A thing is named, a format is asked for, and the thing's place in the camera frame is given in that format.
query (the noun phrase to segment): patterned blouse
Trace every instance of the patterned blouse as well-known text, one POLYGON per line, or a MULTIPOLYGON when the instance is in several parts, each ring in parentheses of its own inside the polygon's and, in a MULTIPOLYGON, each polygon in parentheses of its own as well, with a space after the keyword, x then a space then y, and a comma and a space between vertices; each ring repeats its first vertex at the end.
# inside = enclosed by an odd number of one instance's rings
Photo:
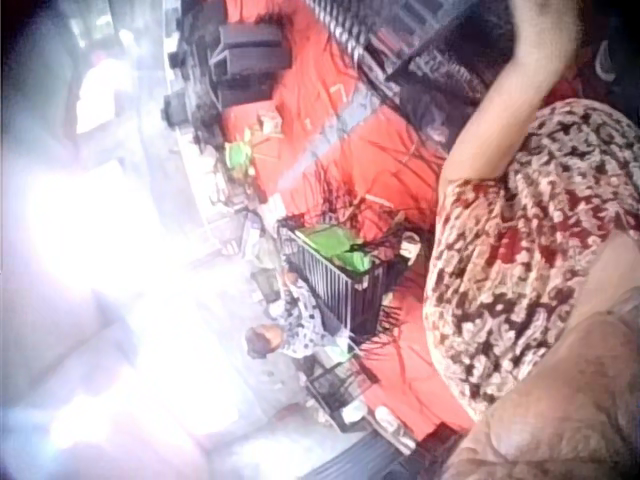
POLYGON ((290 357, 306 357, 316 348, 334 342, 333 337, 324 331, 318 303, 301 279, 289 285, 289 291, 285 293, 285 310, 276 322, 285 330, 284 343, 279 351, 290 357))
POLYGON ((640 132, 595 102, 545 108, 502 178, 448 187, 424 322, 434 365, 472 418, 560 338, 614 230, 640 241, 640 132))

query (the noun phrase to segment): bare arm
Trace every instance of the bare arm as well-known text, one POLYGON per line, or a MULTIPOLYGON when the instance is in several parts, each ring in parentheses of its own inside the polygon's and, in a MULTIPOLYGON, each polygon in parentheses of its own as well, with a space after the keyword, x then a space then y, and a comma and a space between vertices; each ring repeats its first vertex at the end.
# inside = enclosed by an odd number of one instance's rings
POLYGON ((573 57, 579 36, 576 0, 511 0, 516 25, 512 60, 460 133, 439 185, 502 175, 545 96, 573 57))

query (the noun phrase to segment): red surface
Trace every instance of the red surface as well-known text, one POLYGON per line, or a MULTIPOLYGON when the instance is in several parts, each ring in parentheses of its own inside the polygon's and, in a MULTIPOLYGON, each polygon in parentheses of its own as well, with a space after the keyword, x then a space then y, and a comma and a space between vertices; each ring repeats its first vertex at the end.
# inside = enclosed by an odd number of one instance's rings
MULTIPOLYGON (((279 178, 305 151, 310 139, 345 104, 355 86, 355 74, 341 61, 337 48, 302 0, 227 0, 229 21, 253 21, 274 10, 291 15, 289 40, 293 67, 284 72, 272 102, 245 105, 225 115, 225 131, 231 140, 245 127, 256 124, 258 112, 276 109, 283 119, 284 138, 267 140, 255 153, 272 158, 256 159, 259 180, 268 195, 276 193, 279 178)), ((549 102, 573 96, 564 83, 549 102)), ((434 186, 441 160, 416 144, 406 123, 386 108, 356 127, 340 145, 334 145, 320 163, 358 195, 373 195, 404 210, 409 218, 433 225, 437 203, 434 186)), ((289 213, 312 210, 320 195, 314 170, 289 191, 280 192, 289 213)), ((365 222, 363 236, 379 233, 376 222, 365 222)), ((426 272, 414 275, 424 282, 426 272)), ((368 364, 380 382, 366 394, 371 407, 387 406, 417 438, 429 434, 440 422, 466 429, 471 419, 453 398, 435 371, 422 322, 422 291, 414 289, 394 300, 402 306, 403 324, 397 343, 378 349, 368 364)))

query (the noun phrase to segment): black and white shirt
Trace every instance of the black and white shirt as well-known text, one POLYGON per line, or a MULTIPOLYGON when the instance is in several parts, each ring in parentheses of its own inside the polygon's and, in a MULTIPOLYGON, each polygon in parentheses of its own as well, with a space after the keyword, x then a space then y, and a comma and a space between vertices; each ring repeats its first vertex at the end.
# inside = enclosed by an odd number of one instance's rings
POLYGON ((298 279, 285 293, 285 309, 276 317, 276 323, 285 331, 280 351, 293 358, 311 355, 316 348, 334 343, 324 331, 322 316, 309 286, 298 279))

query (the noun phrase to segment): gray strip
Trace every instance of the gray strip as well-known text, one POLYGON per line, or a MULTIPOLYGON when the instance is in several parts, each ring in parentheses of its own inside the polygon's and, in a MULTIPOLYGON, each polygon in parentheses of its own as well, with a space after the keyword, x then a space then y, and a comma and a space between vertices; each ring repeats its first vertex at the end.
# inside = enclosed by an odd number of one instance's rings
POLYGON ((278 182, 278 191, 289 190, 302 178, 305 170, 322 158, 329 149, 346 138, 351 131, 380 107, 380 101, 364 85, 358 84, 351 101, 331 118, 309 144, 296 164, 278 182))

